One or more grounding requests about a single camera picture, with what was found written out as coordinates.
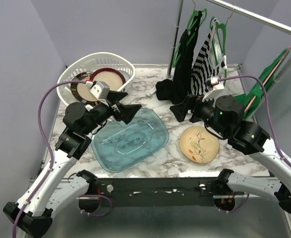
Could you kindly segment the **black white striped tank top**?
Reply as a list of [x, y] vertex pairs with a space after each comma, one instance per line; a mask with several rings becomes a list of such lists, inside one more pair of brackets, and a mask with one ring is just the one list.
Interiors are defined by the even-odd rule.
[[193, 95], [205, 95], [209, 91], [207, 80], [210, 77], [227, 74], [227, 56], [222, 56], [216, 35], [215, 23], [204, 41], [191, 72], [190, 92]]

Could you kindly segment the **green tank top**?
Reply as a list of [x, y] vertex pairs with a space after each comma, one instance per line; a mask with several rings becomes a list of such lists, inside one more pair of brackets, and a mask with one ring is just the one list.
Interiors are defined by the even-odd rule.
[[[271, 71], [275, 68], [276, 64], [281, 60], [283, 55], [288, 51], [288, 48], [284, 49], [279, 56], [269, 65], [267, 66], [259, 76], [259, 80], [264, 83], [266, 78], [269, 76]], [[240, 102], [243, 103], [244, 106], [247, 108], [250, 101], [255, 97], [252, 104], [248, 107], [248, 110], [244, 113], [244, 119], [248, 119], [253, 112], [258, 108], [261, 100], [264, 98], [263, 91], [261, 86], [256, 82], [252, 89], [249, 91], [248, 94], [240, 94], [235, 96], [235, 98]]]

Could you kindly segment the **green hanger with striped top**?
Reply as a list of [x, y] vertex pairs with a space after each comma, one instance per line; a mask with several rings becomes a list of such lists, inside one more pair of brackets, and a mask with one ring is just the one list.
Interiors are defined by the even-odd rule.
[[220, 51], [222, 56], [226, 56], [226, 36], [227, 36], [226, 25], [224, 23], [220, 23], [214, 16], [210, 20], [210, 28], [212, 28], [213, 23], [215, 23], [216, 26], [215, 32], [219, 43], [217, 51]]

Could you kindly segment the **pink wire hanger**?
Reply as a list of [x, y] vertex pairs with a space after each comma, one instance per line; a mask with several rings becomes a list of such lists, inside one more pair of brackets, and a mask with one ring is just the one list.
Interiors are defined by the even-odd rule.
[[[271, 73], [266, 78], [266, 80], [264, 81], [264, 83], [262, 83], [264, 86], [266, 86], [266, 85], [271, 86], [273, 84], [273, 79], [274, 79], [275, 71], [279, 68], [280, 64], [284, 61], [285, 57], [289, 54], [289, 51], [290, 50], [291, 50], [291, 46], [288, 47], [288, 51], [283, 55], [283, 57], [281, 58], [281, 60], [276, 64], [275, 68], [271, 71]], [[248, 107], [252, 104], [252, 102], [253, 102], [254, 99], [255, 99], [255, 97], [250, 101], [250, 103], [248, 104], [247, 108], [245, 107], [244, 112], [246, 112], [248, 110]]]

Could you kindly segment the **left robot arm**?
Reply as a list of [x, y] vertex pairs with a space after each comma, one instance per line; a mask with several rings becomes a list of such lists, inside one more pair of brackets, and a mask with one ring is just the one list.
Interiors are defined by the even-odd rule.
[[110, 117], [125, 124], [132, 121], [142, 106], [120, 103], [125, 96], [127, 93], [111, 91], [106, 101], [97, 106], [89, 107], [82, 102], [74, 102], [66, 107], [63, 118], [65, 129], [54, 148], [48, 147], [49, 162], [21, 197], [3, 208], [13, 224], [12, 237], [17, 236], [17, 230], [22, 230], [33, 238], [41, 238], [57, 214], [71, 201], [96, 192], [97, 178], [90, 172], [80, 172], [70, 185], [61, 190], [56, 188], [86, 152], [96, 128], [104, 126]]

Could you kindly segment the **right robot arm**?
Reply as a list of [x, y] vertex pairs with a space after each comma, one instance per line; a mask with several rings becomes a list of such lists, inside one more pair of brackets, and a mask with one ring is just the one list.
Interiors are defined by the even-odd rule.
[[291, 160], [281, 158], [268, 132], [243, 119], [242, 103], [231, 95], [225, 95], [212, 105], [197, 96], [188, 95], [170, 110], [179, 122], [184, 121], [187, 112], [191, 111], [191, 122], [203, 121], [233, 149], [255, 159], [274, 175], [272, 178], [255, 178], [223, 169], [207, 187], [214, 195], [253, 194], [278, 203], [291, 214]]

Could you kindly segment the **green hanger with black top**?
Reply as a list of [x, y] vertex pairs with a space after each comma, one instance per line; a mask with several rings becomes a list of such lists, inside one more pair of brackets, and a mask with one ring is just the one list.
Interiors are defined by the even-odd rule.
[[[192, 39], [195, 36], [198, 36], [198, 34], [194, 31], [194, 27], [196, 28], [197, 26], [197, 21], [199, 20], [199, 27], [204, 23], [207, 14], [208, 14], [208, 10], [206, 8], [202, 9], [202, 10], [196, 10], [195, 6], [196, 3], [194, 1], [192, 1], [194, 3], [194, 10], [189, 18], [189, 21], [187, 23], [187, 27], [185, 32], [187, 33], [188, 41], [186, 43], [186, 46], [189, 45], [189, 43], [192, 41]], [[179, 42], [177, 49], [174, 52], [174, 56], [173, 56], [173, 61], [172, 61], [172, 66], [175, 67], [178, 60], [180, 59], [181, 54], [178, 53], [179, 49], [181, 47], [181, 42]]]

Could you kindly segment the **red rimmed plate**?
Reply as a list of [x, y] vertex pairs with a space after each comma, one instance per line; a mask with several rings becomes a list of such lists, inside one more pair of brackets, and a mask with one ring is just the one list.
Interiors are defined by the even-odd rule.
[[102, 81], [109, 85], [110, 90], [117, 91], [126, 83], [125, 77], [118, 70], [113, 68], [101, 68], [90, 76], [91, 81]]

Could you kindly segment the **beige bird pattern plate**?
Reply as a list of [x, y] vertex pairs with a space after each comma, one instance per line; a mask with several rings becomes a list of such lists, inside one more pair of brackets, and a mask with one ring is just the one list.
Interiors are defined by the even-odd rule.
[[220, 144], [218, 138], [210, 134], [204, 127], [191, 126], [182, 133], [179, 147], [191, 161], [208, 164], [215, 159]]

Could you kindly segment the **clear blue plastic tray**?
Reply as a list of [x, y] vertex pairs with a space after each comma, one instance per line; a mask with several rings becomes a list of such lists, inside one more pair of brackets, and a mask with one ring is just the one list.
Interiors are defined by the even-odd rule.
[[119, 173], [161, 150], [168, 140], [168, 129], [159, 116], [141, 108], [129, 124], [107, 123], [92, 137], [91, 146], [105, 171]]

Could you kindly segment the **black rimmed plate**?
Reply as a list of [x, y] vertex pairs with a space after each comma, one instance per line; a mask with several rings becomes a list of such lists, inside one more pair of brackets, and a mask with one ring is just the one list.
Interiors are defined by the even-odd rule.
[[[87, 71], [87, 72], [82, 72], [78, 75], [76, 75], [73, 78], [73, 81], [86, 81], [89, 80], [93, 72]], [[92, 105], [95, 106], [100, 103], [91, 93], [90, 89], [86, 87], [84, 84], [76, 84], [76, 83], [71, 83], [70, 84], [70, 89], [71, 93], [74, 96], [74, 98], [86, 105]]]

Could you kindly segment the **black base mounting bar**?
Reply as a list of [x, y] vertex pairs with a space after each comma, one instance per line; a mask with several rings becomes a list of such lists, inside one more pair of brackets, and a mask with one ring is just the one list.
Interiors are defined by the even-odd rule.
[[215, 177], [196, 178], [99, 178], [91, 181], [87, 194], [106, 196], [117, 207], [213, 206], [216, 197], [233, 192], [216, 184]]

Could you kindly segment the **metal clothes rack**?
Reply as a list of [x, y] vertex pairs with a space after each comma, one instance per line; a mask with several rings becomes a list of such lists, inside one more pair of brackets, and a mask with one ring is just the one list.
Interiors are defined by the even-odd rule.
[[[291, 27], [286, 26], [282, 23], [276, 22], [276, 21], [271, 20], [267, 17], [264, 17], [262, 15], [254, 13], [252, 11], [246, 10], [244, 8], [238, 7], [232, 3], [225, 2], [223, 0], [212, 0], [210, 2], [215, 4], [215, 5], [218, 5], [220, 7], [223, 7], [225, 9], [231, 10], [232, 12], [235, 12], [237, 14], [240, 14], [240, 15], [243, 15], [243, 16], [248, 17], [250, 19], [253, 19], [253, 20], [260, 22], [264, 25], [267, 25], [271, 28], [277, 29], [281, 32], [284, 32], [286, 34], [291, 35]], [[180, 0], [178, 2], [178, 13], [177, 13], [176, 23], [175, 23], [175, 37], [174, 37], [174, 42], [172, 44], [172, 51], [171, 51], [171, 56], [170, 56], [168, 69], [167, 69], [167, 75], [166, 75], [166, 78], [168, 78], [168, 79], [172, 78], [171, 71], [172, 71], [173, 65], [175, 64], [174, 56], [177, 54], [177, 51], [175, 50], [176, 49], [175, 46], [176, 46], [176, 40], [177, 40], [177, 35], [178, 35], [178, 29], [179, 29], [182, 8], [183, 8], [183, 0]], [[283, 68], [279, 71], [279, 73], [274, 78], [274, 82], [278, 83], [280, 81], [280, 79], [282, 78], [282, 76], [287, 72], [287, 70], [290, 69], [290, 67], [291, 67], [291, 56], [287, 60], [286, 64], [283, 66]]]

